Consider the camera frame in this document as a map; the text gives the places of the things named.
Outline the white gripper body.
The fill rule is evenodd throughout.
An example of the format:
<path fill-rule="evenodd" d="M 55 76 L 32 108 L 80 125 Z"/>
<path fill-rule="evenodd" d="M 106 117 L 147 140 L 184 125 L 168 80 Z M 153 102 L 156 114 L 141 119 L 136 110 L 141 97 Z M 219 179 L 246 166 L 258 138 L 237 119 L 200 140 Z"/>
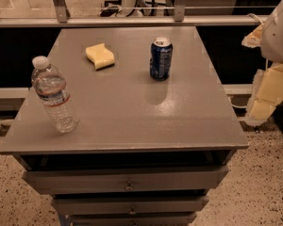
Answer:
<path fill-rule="evenodd" d="M 283 63 L 283 0 L 264 23 L 260 50 L 263 57 Z"/>

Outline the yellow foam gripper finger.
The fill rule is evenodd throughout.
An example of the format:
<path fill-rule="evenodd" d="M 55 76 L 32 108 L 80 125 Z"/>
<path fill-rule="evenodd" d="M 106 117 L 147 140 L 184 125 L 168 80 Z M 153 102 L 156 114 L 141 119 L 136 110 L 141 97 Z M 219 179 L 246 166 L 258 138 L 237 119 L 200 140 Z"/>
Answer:
<path fill-rule="evenodd" d="M 261 33 L 262 33 L 263 25 L 259 25 L 256 29 L 254 29 L 251 33 L 249 33 L 246 37 L 241 41 L 241 45 L 249 48 L 259 47 L 261 44 Z"/>
<path fill-rule="evenodd" d="M 252 95 L 246 107 L 245 122 L 260 126 L 283 102 L 283 64 L 273 63 L 266 71 L 258 70 L 254 76 Z"/>

